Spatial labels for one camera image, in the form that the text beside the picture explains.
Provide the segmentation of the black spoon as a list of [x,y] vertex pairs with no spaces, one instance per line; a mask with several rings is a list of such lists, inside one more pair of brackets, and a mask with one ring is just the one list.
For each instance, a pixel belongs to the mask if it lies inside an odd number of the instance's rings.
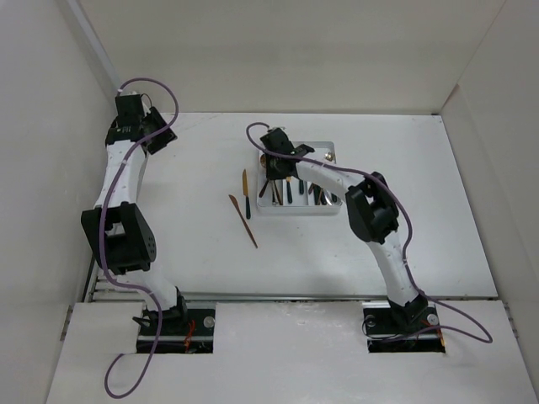
[[273,192],[274,192],[274,194],[275,194],[275,199],[276,199],[276,201],[277,201],[276,203],[277,203],[278,205],[282,206],[282,205],[283,205],[282,196],[281,196],[281,194],[280,194],[279,187],[278,187],[278,185],[277,185],[277,183],[276,183],[275,180],[273,181]]

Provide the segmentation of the dark wooden spoon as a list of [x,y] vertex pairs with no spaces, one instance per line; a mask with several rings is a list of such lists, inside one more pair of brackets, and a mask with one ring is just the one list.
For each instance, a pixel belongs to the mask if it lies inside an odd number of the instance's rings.
[[261,190],[259,191],[258,197],[263,198],[267,189],[271,189],[270,181],[268,179],[265,180],[264,185],[262,186]]

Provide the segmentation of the rose gold knife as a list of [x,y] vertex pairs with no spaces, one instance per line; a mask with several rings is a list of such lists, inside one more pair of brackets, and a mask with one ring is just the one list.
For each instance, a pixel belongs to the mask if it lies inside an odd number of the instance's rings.
[[248,234],[249,239],[251,240],[254,247],[258,249],[259,248],[258,243],[256,242],[256,240],[254,238],[254,235],[253,235],[252,231],[250,230],[250,228],[248,226],[248,223],[247,223],[245,217],[243,216],[242,211],[240,210],[239,203],[237,202],[236,197],[234,195],[232,195],[232,194],[229,194],[228,198],[231,200],[232,205],[234,206],[237,214],[239,215],[239,218],[240,218],[240,220],[241,220],[241,222],[243,224],[243,227],[244,227],[245,231]]

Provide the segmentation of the light wooden spoon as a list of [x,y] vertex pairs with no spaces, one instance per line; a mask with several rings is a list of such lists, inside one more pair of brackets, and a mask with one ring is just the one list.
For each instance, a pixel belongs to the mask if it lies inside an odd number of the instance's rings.
[[272,189],[272,205],[277,206],[280,204],[279,192],[278,192],[278,189],[276,187],[274,180],[272,180],[270,184],[271,184],[271,189]]

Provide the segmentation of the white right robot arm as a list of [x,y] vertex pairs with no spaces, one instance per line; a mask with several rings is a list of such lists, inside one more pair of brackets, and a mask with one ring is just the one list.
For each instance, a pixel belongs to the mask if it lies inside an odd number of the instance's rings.
[[370,248],[382,273],[392,325],[402,334],[415,332],[428,301],[407,270],[398,235],[398,207],[385,178],[339,169],[313,147],[293,145],[281,128],[268,130],[260,141],[269,179],[294,177],[314,183],[345,203],[350,229]]

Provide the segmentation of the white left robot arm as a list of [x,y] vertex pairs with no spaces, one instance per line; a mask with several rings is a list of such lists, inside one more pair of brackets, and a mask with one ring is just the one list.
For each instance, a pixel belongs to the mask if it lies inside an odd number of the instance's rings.
[[[138,141],[162,129],[166,122],[155,107],[145,109],[140,94],[115,98],[117,116],[105,138],[107,166],[103,188],[94,207],[81,214],[81,223],[98,265],[99,236],[104,236],[104,254],[109,273],[117,283],[139,285],[149,290],[147,308],[136,321],[146,330],[159,323],[169,333],[182,332],[188,312],[179,289],[152,266],[157,258],[155,236],[137,206],[148,157],[177,139],[167,129],[149,141]],[[104,203],[104,231],[99,221]]]

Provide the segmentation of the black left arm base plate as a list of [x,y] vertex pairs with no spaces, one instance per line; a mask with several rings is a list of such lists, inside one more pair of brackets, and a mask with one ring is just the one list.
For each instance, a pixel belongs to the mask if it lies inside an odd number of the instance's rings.
[[[163,313],[163,325],[158,338],[156,354],[212,354],[216,326],[216,304],[188,301],[186,316],[173,317],[172,311]],[[139,326],[136,352],[149,354],[157,331],[157,313],[145,308],[133,321]]]

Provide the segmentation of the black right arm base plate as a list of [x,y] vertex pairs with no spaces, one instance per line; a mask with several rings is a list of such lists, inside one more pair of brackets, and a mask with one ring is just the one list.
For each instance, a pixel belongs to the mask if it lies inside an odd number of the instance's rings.
[[441,330],[430,330],[439,325],[437,310],[432,305],[408,329],[398,325],[389,305],[383,302],[365,303],[362,311],[364,319],[361,329],[366,336],[369,354],[446,352]]

